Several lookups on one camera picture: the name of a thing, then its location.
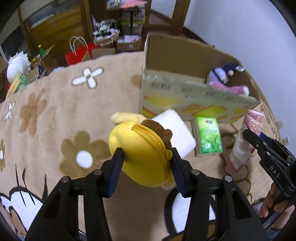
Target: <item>yellow coin purse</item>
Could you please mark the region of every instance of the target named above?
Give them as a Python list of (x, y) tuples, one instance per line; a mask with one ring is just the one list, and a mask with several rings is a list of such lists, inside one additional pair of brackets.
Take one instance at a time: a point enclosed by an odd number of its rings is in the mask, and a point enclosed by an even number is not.
[(117, 147), (122, 148), (122, 170), (135, 182), (147, 187), (172, 188), (175, 185), (170, 168), (172, 151), (166, 149), (162, 139), (153, 130), (136, 121), (120, 123), (111, 131), (111, 154)]

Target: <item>beige carpet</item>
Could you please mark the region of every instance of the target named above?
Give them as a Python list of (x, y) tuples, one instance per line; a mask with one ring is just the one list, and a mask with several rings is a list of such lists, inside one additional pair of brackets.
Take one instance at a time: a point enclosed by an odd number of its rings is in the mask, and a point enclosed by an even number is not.
[[(36, 81), (0, 105), (0, 210), (19, 235), (26, 235), (62, 176), (83, 177), (110, 158), (110, 116), (116, 111), (139, 113), (143, 61), (139, 52), (83, 62)], [(90, 75), (83, 75), (88, 68)], [(280, 139), (263, 95), (261, 100), (255, 110), (266, 115), (263, 132)], [(221, 155), (197, 158), (192, 151), (185, 159), (206, 175), (222, 178), (241, 124), (242, 119), (219, 125), (225, 149)], [(84, 167), (76, 161), (82, 150), (92, 157)], [(234, 179), (252, 204), (265, 197), (271, 184), (256, 153)], [(114, 241), (160, 241), (180, 240), (189, 202), (175, 189), (140, 186), (122, 172), (116, 192), (104, 203)], [(84, 232), (82, 204), (80, 199)]]

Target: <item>cardboard box on floor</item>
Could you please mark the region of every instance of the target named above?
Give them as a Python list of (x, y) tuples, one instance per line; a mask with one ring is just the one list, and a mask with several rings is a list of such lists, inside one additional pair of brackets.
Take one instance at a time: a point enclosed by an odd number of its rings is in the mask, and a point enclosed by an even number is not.
[(183, 120), (214, 117), (232, 123), (260, 101), (246, 70), (235, 73), (227, 86), (246, 85), (249, 97), (208, 86), (211, 70), (227, 62), (240, 62), (202, 42), (162, 34), (149, 34), (141, 90), (141, 114), (152, 118), (175, 109)]
[(31, 70), (29, 73), (27, 73), (26, 75), (26, 79), (32, 83), (34, 81), (36, 81), (39, 78), (39, 70), (38, 67), (34, 68), (33, 70)]
[(92, 49), (93, 59), (99, 58), (104, 55), (115, 54), (115, 48), (97, 48)]
[(53, 47), (54, 47), (54, 44), (45, 51), (45, 56), (43, 56), (35, 64), (32, 62), (31, 69), (34, 69), (38, 65), (41, 65), (44, 68), (46, 74), (49, 74), (54, 68), (58, 67), (59, 64), (58, 64), (57, 60), (55, 58), (53, 58), (52, 54), (50, 53), (50, 51), (52, 50)]
[(133, 43), (119, 43), (117, 40), (116, 45), (118, 50), (122, 50), (124, 52), (140, 51), (141, 40)]
[(8, 64), (5, 62), (5, 60), (0, 57), (0, 94), (2, 93), (5, 84), (6, 84), (6, 70), (7, 70)]

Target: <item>cartoon print on rug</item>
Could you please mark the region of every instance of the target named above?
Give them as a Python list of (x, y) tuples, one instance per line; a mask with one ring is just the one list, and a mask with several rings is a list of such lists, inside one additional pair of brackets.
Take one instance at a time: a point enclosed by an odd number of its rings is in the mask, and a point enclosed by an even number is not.
[[(9, 217), (15, 228), (15, 233), (19, 237), (25, 238), (35, 216), (48, 197), (47, 177), (44, 176), (44, 190), (40, 198), (27, 189), (26, 168), (22, 172), (24, 187), (20, 185), (16, 165), (15, 176), (17, 186), (9, 191), (8, 196), (0, 193), (0, 212), (4, 210), (5, 213), (2, 212), (2, 215), (6, 214)], [(79, 231), (79, 235), (81, 240), (86, 240), (86, 235), (83, 232)]]
[(98, 68), (94, 71), (91, 71), (89, 68), (83, 70), (83, 76), (76, 77), (72, 81), (73, 86), (81, 85), (83, 83), (87, 83), (87, 86), (90, 89), (94, 89), (97, 87), (98, 83), (94, 77), (101, 75), (104, 72), (103, 68)]
[(14, 105), (15, 105), (15, 102), (13, 102), (13, 103), (9, 103), (9, 106), (8, 106), (8, 113), (6, 114), (6, 116), (5, 116), (5, 120), (8, 120), (8, 119), (10, 119), (11, 118), (11, 110), (12, 110), (12, 108), (14, 107)]
[[(162, 241), (181, 241), (183, 231), (185, 228), (187, 215), (189, 211), (191, 198), (183, 198), (178, 193), (177, 188), (174, 188), (165, 201), (164, 216), (165, 226), (169, 236), (162, 239)], [(215, 232), (215, 200), (210, 197), (210, 213), (209, 213), (209, 230), (208, 238), (212, 237)]]

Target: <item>finger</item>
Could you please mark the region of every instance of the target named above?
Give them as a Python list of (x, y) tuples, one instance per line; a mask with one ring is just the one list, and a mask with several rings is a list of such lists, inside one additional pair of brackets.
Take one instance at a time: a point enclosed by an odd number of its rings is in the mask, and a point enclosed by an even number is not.
[(288, 207), (290, 207), (292, 205), (293, 204), (292, 204), (291, 200), (287, 199), (287, 200), (284, 200), (284, 201), (278, 203), (277, 205), (275, 205), (274, 210), (276, 212), (282, 212), (286, 207), (288, 208)]
[(260, 208), (260, 211), (259, 211), (259, 215), (261, 218), (267, 217), (269, 208), (271, 208), (274, 203), (273, 194), (275, 192), (275, 189), (276, 189), (276, 185), (275, 185), (275, 183), (272, 183), (272, 185), (270, 186), (270, 190), (269, 190), (268, 194), (266, 195), (266, 198), (265, 198), (265, 200)]
[(272, 185), (270, 186), (270, 192), (273, 195), (275, 191), (276, 191), (276, 184), (272, 183)]
[(290, 215), (292, 214), (294, 209), (295, 209), (294, 205), (288, 207), (283, 212), (283, 214), (275, 221), (275, 223), (271, 226), (271, 228), (273, 228), (275, 230), (282, 229), (285, 226), (285, 224), (287, 223), (287, 221), (289, 220)]
[(260, 208), (259, 216), (261, 218), (267, 217), (268, 211), (269, 211), (269, 207), (268, 207), (267, 203), (264, 201), (263, 204), (262, 204), (262, 206), (261, 206), (261, 208)]
[(269, 208), (271, 208), (273, 203), (274, 203), (274, 197), (273, 197), (273, 195), (271, 193), (272, 191), (273, 191), (272, 189), (269, 190), (269, 192), (268, 192), (268, 194), (267, 194), (267, 196), (266, 196), (266, 198), (264, 200), (267, 203), (267, 206)]

